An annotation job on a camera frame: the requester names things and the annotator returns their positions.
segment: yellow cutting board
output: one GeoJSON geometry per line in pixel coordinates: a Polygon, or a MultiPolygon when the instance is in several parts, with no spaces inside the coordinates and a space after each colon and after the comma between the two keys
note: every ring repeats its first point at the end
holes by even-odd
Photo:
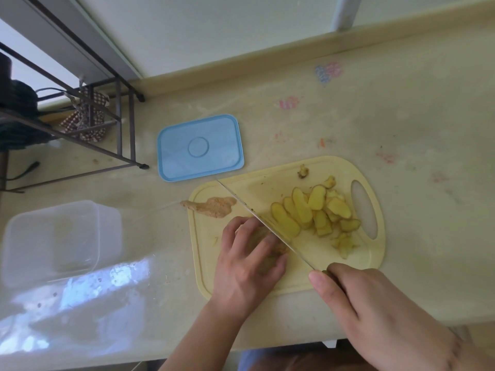
{"type": "MultiPolygon", "coordinates": [[[[350,205],[353,217],[356,216],[351,197],[351,184],[359,181],[366,190],[378,226],[377,237],[371,239],[360,228],[353,232],[355,244],[359,245],[352,254],[344,260],[338,250],[330,244],[329,237],[318,237],[311,230],[302,230],[294,239],[293,245],[309,262],[318,269],[325,269],[330,263],[345,263],[352,267],[378,268],[385,254],[385,225],[378,200],[361,172],[349,161],[336,156],[320,156],[313,159],[298,161],[261,171],[240,174],[222,180],[248,206],[262,216],[271,218],[270,205],[290,196],[294,187],[301,187],[304,192],[310,192],[311,187],[321,184],[333,175],[337,180],[335,189],[345,196],[350,205]],[[309,175],[303,180],[298,177],[300,165],[309,168],[309,175]]],[[[191,194],[189,200],[205,202],[208,198],[226,197],[230,194],[217,181],[207,182],[191,194]]],[[[189,230],[193,244],[194,266],[197,286],[200,292],[209,299],[213,292],[213,277],[218,255],[222,231],[227,223],[235,216],[251,216],[240,203],[232,207],[232,213],[225,218],[212,218],[189,211],[189,230]]],[[[287,272],[275,286],[271,294],[291,293],[311,289],[307,275],[311,268],[301,261],[293,252],[288,252],[287,272]]]]}

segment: countertop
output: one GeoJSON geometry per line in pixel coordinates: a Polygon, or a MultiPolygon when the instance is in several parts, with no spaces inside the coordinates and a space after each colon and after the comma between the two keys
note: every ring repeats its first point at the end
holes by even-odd
{"type": "MultiPolygon", "coordinates": [[[[17,213],[65,202],[116,207],[125,253],[119,265],[81,277],[24,291],[0,287],[2,369],[169,355],[206,302],[179,202],[206,181],[320,155],[348,159],[374,188],[387,231],[381,270],[400,289],[447,324],[495,319],[494,63],[495,24],[480,22],[137,104],[137,158],[150,170],[125,168],[3,194],[0,229],[17,213]],[[323,83],[317,66],[333,78],[323,83]],[[239,121],[244,168],[161,180],[158,132],[221,113],[239,121]]],[[[103,145],[114,140],[111,132],[103,145]]],[[[117,165],[62,141],[12,152],[9,176],[35,160],[42,165],[19,185],[117,165]]],[[[263,302],[234,349],[341,337],[325,304],[304,291],[263,302]]]]}

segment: metal rack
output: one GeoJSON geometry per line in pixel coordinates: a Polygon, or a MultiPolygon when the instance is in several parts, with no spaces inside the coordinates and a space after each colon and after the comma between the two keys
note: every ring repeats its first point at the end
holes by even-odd
{"type": "MultiPolygon", "coordinates": [[[[81,99],[81,101],[84,101],[86,104],[89,105],[89,120],[90,120],[90,126],[81,129],[81,130],[75,130],[72,132],[68,133],[63,133],[58,130],[52,129],[50,126],[45,125],[45,124],[40,124],[32,119],[23,117],[20,114],[17,114],[14,111],[11,111],[9,109],[5,108],[0,108],[0,123],[1,122],[20,122],[22,124],[25,124],[27,126],[30,126],[32,128],[44,131],[48,134],[51,134],[53,136],[52,139],[59,139],[63,138],[65,140],[68,140],[72,143],[79,144],[80,146],[92,149],[96,152],[100,152],[102,154],[105,154],[107,156],[113,157],[115,159],[118,159],[120,161],[123,161],[127,164],[120,165],[117,167],[111,167],[111,168],[104,168],[104,169],[99,169],[91,172],[86,172],[86,173],[81,173],[81,174],[75,174],[75,175],[70,175],[67,177],[59,178],[56,180],[48,180],[48,181],[43,181],[39,183],[34,183],[31,185],[26,185],[22,187],[16,187],[13,189],[8,189],[7,188],[7,180],[6,180],[6,171],[7,171],[7,164],[8,164],[8,154],[5,159],[5,164],[2,166],[2,172],[0,172],[0,191],[6,191],[6,192],[16,192],[20,193],[23,192],[22,190],[32,188],[32,187],[37,187],[41,185],[46,185],[48,183],[53,183],[53,182],[60,182],[64,180],[70,180],[73,178],[78,178],[78,177],[84,177],[87,175],[91,174],[97,174],[97,173],[103,173],[103,172],[108,172],[108,171],[114,171],[117,169],[123,169],[123,168],[128,168],[128,167],[139,167],[140,169],[148,169],[149,166],[147,164],[139,163],[136,161],[136,133],[135,133],[135,123],[134,123],[134,96],[140,101],[144,102],[145,98],[142,93],[139,93],[133,86],[131,86],[127,80],[122,78],[113,68],[111,68],[100,56],[96,54],[87,44],[85,44],[82,40],[80,40],[69,28],[65,26],[57,17],[55,17],[49,10],[46,9],[44,5],[42,5],[38,0],[28,0],[34,7],[36,7],[40,12],[42,12],[48,19],[50,19],[53,24],[55,24],[59,29],[61,29],[65,34],[67,34],[73,41],[75,41],[82,49],[84,49],[90,56],[92,56],[102,67],[104,67],[111,75],[113,75],[112,78],[106,79],[106,80],[101,80],[98,82],[91,83],[87,86],[85,86],[85,89],[87,90],[88,96],[85,96],[83,93],[80,92],[79,88],[72,88],[63,81],[59,80],[57,77],[53,76],[52,74],[48,73],[47,71],[43,70],[33,62],[29,61],[22,55],[18,54],[16,51],[13,49],[7,47],[3,43],[0,43],[0,50],[3,50],[7,54],[13,56],[23,64],[27,65],[28,67],[36,70],[38,73],[44,75],[46,78],[49,80],[53,81],[57,85],[61,86],[62,88],[65,89],[65,92],[68,94],[81,99]],[[111,112],[108,108],[105,106],[99,105],[94,101],[94,90],[97,87],[104,86],[114,83],[115,84],[115,95],[112,96],[114,98],[114,104],[115,104],[115,113],[111,112]],[[127,91],[124,93],[121,91],[121,85],[124,85],[127,87],[127,91]],[[126,158],[122,155],[122,97],[123,96],[128,96],[129,97],[129,103],[128,103],[128,111],[129,111],[129,134],[130,134],[130,151],[131,151],[131,156],[130,158],[126,158]],[[105,122],[103,124],[99,125],[92,125],[92,116],[93,112],[96,110],[102,111],[104,114],[112,118],[111,121],[105,122]],[[92,143],[80,140],[74,136],[83,133],[85,131],[90,131],[90,130],[96,130],[96,129],[101,129],[101,128],[108,128],[111,126],[115,126],[117,129],[117,138],[116,138],[116,150],[117,153],[109,151],[107,149],[98,147],[92,143]]],[[[59,96],[64,96],[64,92],[60,93],[55,93],[52,95],[47,95],[43,96],[38,99],[38,102],[47,100],[47,99],[53,99],[59,96]]]]}

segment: hand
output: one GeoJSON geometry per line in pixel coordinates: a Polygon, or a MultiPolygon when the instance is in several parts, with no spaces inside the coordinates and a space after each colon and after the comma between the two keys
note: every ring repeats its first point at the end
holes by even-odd
{"type": "Polygon", "coordinates": [[[320,271],[311,284],[333,311],[350,343],[380,371],[446,369],[455,335],[377,269],[328,266],[341,287],[320,271]]]}
{"type": "Polygon", "coordinates": [[[243,217],[235,217],[227,224],[213,280],[211,304],[222,315],[242,322],[272,291],[287,265],[287,255],[284,254],[267,274],[259,273],[261,262],[278,242],[278,238],[270,233],[248,255],[249,238],[260,226],[262,223],[257,218],[243,217]]]}

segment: clear plastic container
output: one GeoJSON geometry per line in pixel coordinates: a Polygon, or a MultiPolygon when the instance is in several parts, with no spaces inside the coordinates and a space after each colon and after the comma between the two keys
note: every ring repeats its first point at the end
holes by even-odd
{"type": "Polygon", "coordinates": [[[2,281],[10,288],[74,277],[119,262],[122,218],[91,200],[25,212],[3,235],[2,281]]]}

